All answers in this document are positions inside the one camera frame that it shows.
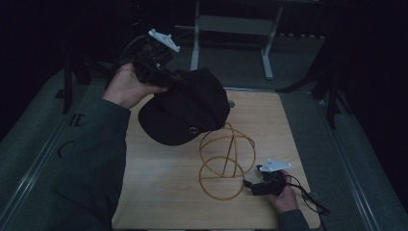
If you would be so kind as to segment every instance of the right hand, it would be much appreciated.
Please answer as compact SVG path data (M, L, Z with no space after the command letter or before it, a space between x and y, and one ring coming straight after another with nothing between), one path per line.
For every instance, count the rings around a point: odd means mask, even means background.
M286 177L286 182L291 183L292 177L288 176L288 172L281 170ZM290 210L297 210L299 206L297 204L296 194L291 186L285 186L284 190L279 196L269 194L265 195L267 201L276 209L279 214L288 212Z
M166 88L140 83L133 65L124 64L116 72L102 98L123 108L131 109L148 94L161 93L166 90Z

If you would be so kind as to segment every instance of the wooden table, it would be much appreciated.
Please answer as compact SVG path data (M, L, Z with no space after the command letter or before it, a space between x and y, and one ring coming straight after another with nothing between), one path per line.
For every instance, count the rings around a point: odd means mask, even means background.
M287 172L300 180L306 191L309 185L300 163L291 129L279 95L271 92L228 91L235 107L227 122L255 141L256 165L267 158L290 162ZM236 198L216 200L204 193L199 184L203 162L199 155L204 135L180 146L165 146L150 139L138 122L138 111L149 98L133 109L127 145L127 167L122 196L114 228L124 229L271 229L277 227L273 208L247 189ZM211 135L222 136L230 131L221 129ZM253 159L251 145L238 139L238 162L249 167ZM203 149L204 159L225 155L229 140L214 141ZM254 167L246 180L261 182ZM205 182L205 189L216 196L229 196L242 185L240 177ZM318 215L300 197L298 202L311 228L320 225Z

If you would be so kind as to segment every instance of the cap brim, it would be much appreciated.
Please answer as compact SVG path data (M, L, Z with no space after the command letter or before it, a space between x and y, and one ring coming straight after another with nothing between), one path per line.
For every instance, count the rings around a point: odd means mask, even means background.
M155 97L143 105L138 119L151 139L165 145L181 145L200 135L189 132L191 127L163 110Z

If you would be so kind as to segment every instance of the white plastic piece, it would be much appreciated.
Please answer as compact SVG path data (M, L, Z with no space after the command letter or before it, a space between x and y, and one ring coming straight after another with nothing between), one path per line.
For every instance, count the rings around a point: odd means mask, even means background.
M177 53L180 51L180 46L177 46L176 44L174 44L173 40L171 39L171 35L168 35L168 36L164 35L162 33L156 32L155 29L152 29L151 31L149 31L149 35L153 37L154 39L157 39L162 44L168 46L168 48L170 48L171 50Z
M276 170L282 170L282 169L286 169L292 167L291 163L287 163L287 162L278 162L272 159L268 159L268 161L260 167L260 171L276 171Z

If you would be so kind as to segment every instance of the metal frame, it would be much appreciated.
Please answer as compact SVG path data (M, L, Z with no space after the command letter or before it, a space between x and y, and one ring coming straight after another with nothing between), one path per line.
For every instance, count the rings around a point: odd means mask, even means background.
M282 15L283 7L279 10L274 20L249 19L238 17L223 17L200 14L200 1L195 3L195 25L194 25L194 47L191 55L190 70L198 69L198 60L200 55L199 33L200 31L214 31L225 33L237 33L247 35L268 36L267 46L261 49L262 62L264 64L265 76L271 80L273 78L272 68L270 66L269 52L273 39L276 35L279 20Z

